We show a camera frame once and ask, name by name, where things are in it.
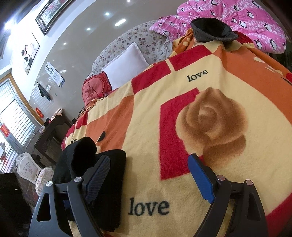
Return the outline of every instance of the dark wooden table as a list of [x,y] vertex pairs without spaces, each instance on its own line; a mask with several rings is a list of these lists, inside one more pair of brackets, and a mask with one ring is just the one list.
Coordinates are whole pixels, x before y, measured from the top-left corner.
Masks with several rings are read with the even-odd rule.
[[[68,128],[64,130],[62,135],[58,136],[57,133],[60,132],[60,126],[66,124]],[[56,159],[59,158],[60,153],[62,152],[61,143],[63,138],[65,137],[64,132],[66,132],[73,123],[69,121],[64,115],[57,115],[55,119],[51,121],[50,124],[45,128],[39,139],[37,140],[34,148],[42,154],[49,162],[53,165],[56,165]]]

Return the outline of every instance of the orange blanket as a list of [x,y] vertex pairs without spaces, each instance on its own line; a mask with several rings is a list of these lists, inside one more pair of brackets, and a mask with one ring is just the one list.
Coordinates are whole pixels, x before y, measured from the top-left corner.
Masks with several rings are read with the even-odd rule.
[[[66,145],[89,136],[99,151],[127,153],[121,224],[108,234],[193,236],[209,203],[189,173],[191,153],[230,181],[254,182],[269,236],[292,216],[292,74],[248,38],[239,41],[194,40],[95,103],[69,130]],[[231,208],[219,236],[230,216]]]

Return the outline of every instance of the black bracket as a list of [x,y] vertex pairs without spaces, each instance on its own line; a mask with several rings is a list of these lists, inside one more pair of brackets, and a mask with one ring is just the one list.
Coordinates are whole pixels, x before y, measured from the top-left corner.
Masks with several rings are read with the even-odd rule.
[[88,205],[94,201],[110,169],[110,158],[102,155],[94,167],[69,183],[46,183],[35,207],[29,237],[73,237],[63,200],[69,200],[82,237],[104,237]]
[[230,182],[203,165],[196,154],[188,158],[189,170],[210,208],[194,237],[216,237],[230,199],[235,205],[225,237],[268,237],[262,203],[251,180]]

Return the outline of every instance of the eye chart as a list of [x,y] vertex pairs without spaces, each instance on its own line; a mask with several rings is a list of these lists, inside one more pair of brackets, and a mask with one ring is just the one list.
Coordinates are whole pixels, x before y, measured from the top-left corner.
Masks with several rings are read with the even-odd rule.
[[51,76],[51,78],[57,83],[59,87],[65,82],[65,79],[61,77],[61,75],[57,72],[57,70],[51,65],[50,62],[47,62],[45,67],[46,72]]

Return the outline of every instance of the pillow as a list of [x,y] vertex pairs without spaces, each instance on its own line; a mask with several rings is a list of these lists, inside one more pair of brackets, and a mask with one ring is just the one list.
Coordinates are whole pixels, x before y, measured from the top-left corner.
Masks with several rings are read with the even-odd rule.
[[112,87],[105,72],[91,76],[82,85],[82,98],[85,106],[92,99],[105,97],[110,91],[112,91]]
[[41,195],[41,192],[43,191],[43,188],[46,185],[46,183],[52,180],[53,175],[54,171],[51,166],[43,168],[41,170],[36,180],[36,193],[38,196]]
[[148,67],[149,64],[137,44],[133,43],[119,56],[105,65],[102,70],[107,74],[112,89],[115,90]]

